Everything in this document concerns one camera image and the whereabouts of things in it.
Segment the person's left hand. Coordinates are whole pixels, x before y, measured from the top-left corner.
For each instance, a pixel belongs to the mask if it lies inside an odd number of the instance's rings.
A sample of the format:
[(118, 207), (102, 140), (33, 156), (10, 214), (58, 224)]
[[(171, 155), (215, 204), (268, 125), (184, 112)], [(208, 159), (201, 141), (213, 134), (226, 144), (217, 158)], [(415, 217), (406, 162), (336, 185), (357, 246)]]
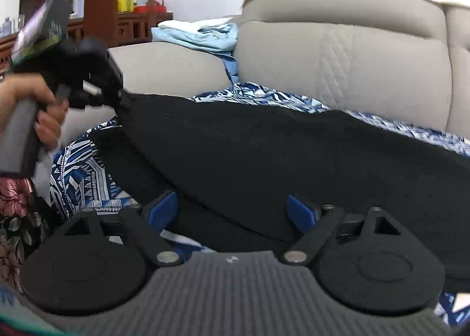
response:
[(17, 103), (27, 98), (46, 105), (46, 109), (40, 110), (37, 115), (34, 130), (48, 151), (56, 149), (69, 104), (67, 99), (58, 102), (38, 73), (10, 73), (1, 82), (1, 133), (9, 123)]

